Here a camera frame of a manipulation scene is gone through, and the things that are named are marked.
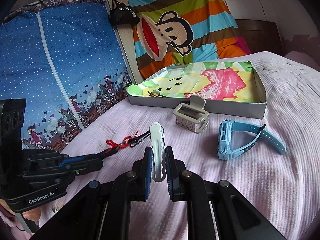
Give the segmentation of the left hand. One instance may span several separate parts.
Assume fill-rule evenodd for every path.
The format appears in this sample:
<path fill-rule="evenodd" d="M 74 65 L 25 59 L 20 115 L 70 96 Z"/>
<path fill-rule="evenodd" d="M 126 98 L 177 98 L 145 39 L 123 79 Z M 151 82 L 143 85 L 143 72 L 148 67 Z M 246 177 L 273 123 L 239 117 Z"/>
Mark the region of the left hand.
<path fill-rule="evenodd" d="M 22 213 L 22 216 L 25 219 L 31 221 L 38 221 L 41 217 L 41 207 L 37 207 L 35 209 L 25 211 Z M 23 231 L 23 226 L 20 220 L 16 217 L 14 211 L 10 209 L 5 200 L 1 199 L 1 219 L 3 222 L 11 228 L 18 227 Z"/>

